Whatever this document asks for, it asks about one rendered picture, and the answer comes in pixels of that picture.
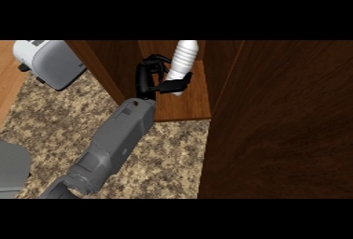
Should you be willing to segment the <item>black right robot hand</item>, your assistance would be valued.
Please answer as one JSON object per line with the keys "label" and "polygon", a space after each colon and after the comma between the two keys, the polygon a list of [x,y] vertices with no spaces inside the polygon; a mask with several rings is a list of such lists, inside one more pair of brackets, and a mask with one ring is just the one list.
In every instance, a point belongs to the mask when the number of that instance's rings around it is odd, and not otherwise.
{"label": "black right robot hand", "polygon": [[155,93],[177,93],[188,89],[191,83],[192,72],[183,77],[174,77],[171,80],[164,80],[164,74],[170,69],[164,65],[173,60],[160,54],[152,54],[137,64],[134,73],[134,89],[136,97],[143,100],[155,100]]}

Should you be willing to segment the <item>white water bottle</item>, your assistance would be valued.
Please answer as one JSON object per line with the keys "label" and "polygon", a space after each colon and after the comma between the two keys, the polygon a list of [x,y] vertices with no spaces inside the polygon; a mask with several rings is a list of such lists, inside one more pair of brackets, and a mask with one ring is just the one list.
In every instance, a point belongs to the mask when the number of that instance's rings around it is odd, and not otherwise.
{"label": "white water bottle", "polygon": [[198,42],[195,40],[179,40],[167,80],[183,79],[194,67],[196,56]]}

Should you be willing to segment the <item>brown wooden cabinet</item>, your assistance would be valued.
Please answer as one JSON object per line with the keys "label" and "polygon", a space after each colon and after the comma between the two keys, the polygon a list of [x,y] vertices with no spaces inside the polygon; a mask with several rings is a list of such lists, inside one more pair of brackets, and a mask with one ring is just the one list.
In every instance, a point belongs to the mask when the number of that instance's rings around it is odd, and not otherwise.
{"label": "brown wooden cabinet", "polygon": [[[152,54],[173,58],[176,40],[67,40],[77,57],[120,105],[136,97],[136,65]],[[157,121],[208,120],[235,66],[242,40],[199,40],[192,80],[180,96],[155,94]]]}

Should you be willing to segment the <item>dark brown cabinet door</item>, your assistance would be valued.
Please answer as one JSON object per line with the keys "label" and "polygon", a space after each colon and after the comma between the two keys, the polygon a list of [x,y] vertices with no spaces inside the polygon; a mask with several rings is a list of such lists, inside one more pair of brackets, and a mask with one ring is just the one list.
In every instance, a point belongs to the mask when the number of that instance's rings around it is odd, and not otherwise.
{"label": "dark brown cabinet door", "polygon": [[244,43],[198,195],[353,198],[353,41]]}

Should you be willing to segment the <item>white and grey appliance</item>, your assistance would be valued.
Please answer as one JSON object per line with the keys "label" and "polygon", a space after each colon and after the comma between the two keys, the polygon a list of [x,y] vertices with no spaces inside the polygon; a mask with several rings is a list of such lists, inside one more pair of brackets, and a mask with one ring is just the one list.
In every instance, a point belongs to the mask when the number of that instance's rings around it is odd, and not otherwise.
{"label": "white and grey appliance", "polygon": [[18,69],[31,71],[56,91],[64,91],[87,70],[64,40],[16,40],[12,54]]}

